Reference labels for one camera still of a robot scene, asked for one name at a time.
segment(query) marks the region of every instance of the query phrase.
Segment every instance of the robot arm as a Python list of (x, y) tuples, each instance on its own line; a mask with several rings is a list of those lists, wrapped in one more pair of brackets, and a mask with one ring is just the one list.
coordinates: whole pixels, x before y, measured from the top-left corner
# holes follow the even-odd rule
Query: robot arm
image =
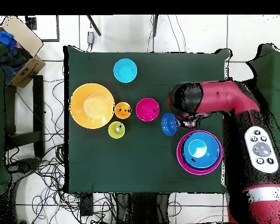
[(224, 161), (236, 222), (280, 224), (280, 154), (258, 103), (239, 82), (179, 83), (167, 103), (184, 128), (224, 115)]

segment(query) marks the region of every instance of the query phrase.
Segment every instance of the plate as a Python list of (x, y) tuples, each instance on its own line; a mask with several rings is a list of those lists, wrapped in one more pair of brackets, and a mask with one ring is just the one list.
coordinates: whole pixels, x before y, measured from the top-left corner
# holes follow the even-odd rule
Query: plate
[(159, 113), (159, 104), (152, 98), (144, 98), (136, 105), (136, 115), (142, 121), (152, 121)]
[[(193, 135), (196, 132), (204, 132), (206, 134), (212, 135), (210, 132), (207, 131), (191, 131), (187, 134), (185, 134), (181, 139), (180, 142), (177, 145), (177, 149), (176, 149), (176, 156), (177, 156), (177, 160), (179, 162), (179, 164), (182, 166), (182, 168), (191, 173), (191, 174), (195, 174), (195, 175), (204, 175), (204, 174), (208, 174), (212, 171), (214, 171), (220, 164), (221, 160), (222, 160), (222, 145), (220, 144), (219, 140), (217, 139), (217, 137), (215, 137), (214, 135), (212, 135), (214, 137), (214, 139), (216, 140), (216, 142), (219, 145), (219, 155), (218, 158), (216, 160), (216, 162), (213, 165), (209, 165), (209, 166), (202, 166), (202, 167), (194, 167), (192, 166), (193, 162), (188, 164), (187, 161), (185, 160), (185, 158), (183, 158), (183, 153), (184, 153), (184, 149), (183, 147), (185, 146), (184, 143), (187, 141), (187, 138), (191, 135)], [(196, 156), (200, 156), (204, 153), (205, 151), (202, 149), (201, 153), (196, 153)]]
[(124, 58), (116, 62), (113, 73), (120, 82), (132, 82), (137, 76), (137, 66), (132, 60)]
[(72, 94), (70, 112), (72, 118), (82, 127), (97, 129), (112, 118), (115, 102), (112, 94), (104, 86), (87, 83)]
[(124, 124), (118, 121), (112, 122), (108, 127), (108, 133), (115, 139), (123, 137), (125, 133)]
[(115, 106), (115, 115), (122, 120), (128, 118), (131, 115), (131, 112), (132, 108), (126, 102), (119, 102)]
[(161, 128), (168, 137), (174, 135), (177, 131), (177, 121), (172, 113), (165, 113), (161, 120)]

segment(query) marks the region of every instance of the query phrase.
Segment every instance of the blue plate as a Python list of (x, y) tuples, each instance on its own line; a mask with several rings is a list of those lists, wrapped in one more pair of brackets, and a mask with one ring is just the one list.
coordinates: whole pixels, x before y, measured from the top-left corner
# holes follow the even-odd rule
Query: blue plate
[(177, 131), (175, 116), (171, 113), (165, 113), (161, 120), (161, 127), (166, 136), (172, 136)]
[(127, 83), (133, 81), (136, 78), (137, 66), (132, 60), (124, 58), (116, 62), (113, 72), (117, 80)]
[(216, 163), (220, 147), (212, 135), (195, 132), (184, 142), (183, 155), (192, 167), (204, 169)]

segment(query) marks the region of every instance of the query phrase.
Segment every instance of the power adapter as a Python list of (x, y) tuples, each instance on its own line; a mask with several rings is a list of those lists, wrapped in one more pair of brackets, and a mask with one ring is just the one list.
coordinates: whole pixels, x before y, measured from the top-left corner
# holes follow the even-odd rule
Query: power adapter
[(87, 35), (87, 42), (88, 42), (87, 50), (90, 48), (90, 51), (92, 51), (93, 43), (95, 42), (94, 37), (95, 37), (95, 35), (93, 34), (93, 31), (92, 31), (92, 29), (90, 29), (90, 31), (88, 32), (88, 35)]
[(95, 41), (95, 36), (93, 35), (92, 31), (88, 32), (88, 36), (87, 36), (87, 42), (88, 44), (93, 44), (93, 42)]

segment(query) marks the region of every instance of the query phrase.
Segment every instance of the magenta plate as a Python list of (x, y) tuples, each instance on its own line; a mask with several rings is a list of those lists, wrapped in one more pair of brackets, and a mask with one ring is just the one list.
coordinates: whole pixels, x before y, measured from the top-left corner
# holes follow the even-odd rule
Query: magenta plate
[[(207, 169), (207, 170), (204, 170), (204, 171), (197, 171), (197, 170), (194, 170), (190, 167), (188, 167), (184, 161), (183, 161), (183, 158), (181, 157), (181, 146), (183, 145), (184, 141), (187, 139), (187, 137), (189, 137), (191, 134), (195, 133), (195, 132), (205, 132), (207, 134), (210, 134), (212, 135), (216, 141), (218, 142), (219, 144), (219, 149), (220, 149), (220, 155), (219, 155), (219, 158), (216, 162), (216, 164), (214, 166), (212, 166), (211, 168)], [(201, 131), (201, 130), (198, 130), (198, 131), (191, 131), (187, 134), (185, 134), (181, 139), (180, 139), (180, 142), (178, 143), (177, 145), (177, 149), (176, 149), (176, 156), (177, 156), (177, 160), (180, 164), (180, 166), (183, 167), (183, 169), (191, 174), (194, 174), (194, 175), (204, 175), (204, 174), (208, 174), (212, 171), (214, 171), (220, 164), (221, 160), (222, 160), (222, 145), (221, 143), (219, 142), (219, 140), (217, 139), (217, 137), (215, 137), (213, 134), (211, 134), (210, 132), (208, 131)]]
[(136, 115), (142, 121), (152, 121), (160, 113), (159, 104), (152, 98), (144, 98), (136, 105)]

